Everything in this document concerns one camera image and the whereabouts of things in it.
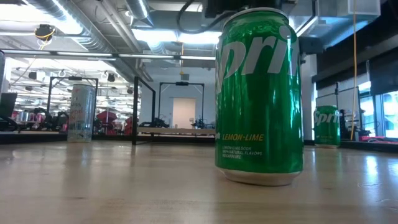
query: wooden table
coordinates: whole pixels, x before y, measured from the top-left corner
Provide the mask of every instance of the wooden table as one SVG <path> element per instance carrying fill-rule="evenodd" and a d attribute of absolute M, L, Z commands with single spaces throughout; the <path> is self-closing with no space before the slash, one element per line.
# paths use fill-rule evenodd
<path fill-rule="evenodd" d="M 0 222 L 398 223 L 398 155 L 305 149 L 286 187 L 226 180 L 214 146 L 3 145 Z"/>

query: green soda can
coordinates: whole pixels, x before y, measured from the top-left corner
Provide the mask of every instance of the green soda can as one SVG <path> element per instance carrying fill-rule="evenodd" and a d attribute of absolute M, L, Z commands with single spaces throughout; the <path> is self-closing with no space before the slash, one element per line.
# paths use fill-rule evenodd
<path fill-rule="evenodd" d="M 216 166 L 229 180 L 288 185 L 303 170 L 299 40 L 278 9 L 230 17 L 216 53 Z"/>
<path fill-rule="evenodd" d="M 340 145 L 340 114 L 336 106 L 318 106 L 314 114 L 315 145 L 336 148 Z"/>

